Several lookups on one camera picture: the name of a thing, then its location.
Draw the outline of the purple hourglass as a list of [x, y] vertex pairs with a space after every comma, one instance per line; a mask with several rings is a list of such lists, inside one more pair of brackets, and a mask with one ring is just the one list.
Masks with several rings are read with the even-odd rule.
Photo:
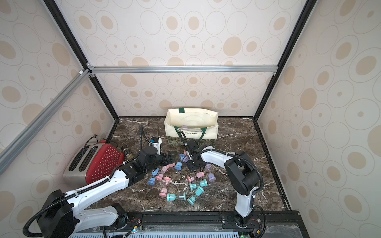
[[183, 159], [183, 163], [187, 163], [187, 161], [189, 161], [190, 158], [188, 156], [186, 156], [184, 159]]
[[208, 180], [209, 180], [209, 182], [214, 182], [214, 181], [216, 181], [216, 177], [215, 177], [215, 175], [214, 175], [213, 173], [208, 174]]

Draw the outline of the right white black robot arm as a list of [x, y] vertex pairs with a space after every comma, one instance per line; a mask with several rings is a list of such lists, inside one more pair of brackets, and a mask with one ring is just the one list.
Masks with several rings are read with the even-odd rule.
[[244, 152], [225, 152], [205, 144], [199, 145], [200, 139], [187, 139], [185, 133], [177, 129], [177, 134], [185, 146], [189, 160], [186, 165], [190, 171], [206, 168], [208, 163], [214, 164], [226, 170], [228, 178], [237, 192], [235, 206], [235, 222], [240, 228], [249, 225], [254, 206], [254, 198], [257, 193], [264, 189], [264, 180], [252, 162], [252, 159]]

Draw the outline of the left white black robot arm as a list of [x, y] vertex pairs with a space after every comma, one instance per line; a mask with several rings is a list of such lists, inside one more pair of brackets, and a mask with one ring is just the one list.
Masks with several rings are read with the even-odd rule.
[[28, 238], [68, 238], [94, 227], [124, 229], [130, 221], [121, 205], [90, 210], [88, 207], [136, 184], [155, 168], [172, 165], [172, 155], [160, 153], [160, 144], [158, 138], [150, 140], [132, 160], [118, 165], [98, 181], [66, 193], [61, 190], [52, 192], [43, 208], [25, 223], [23, 234]]

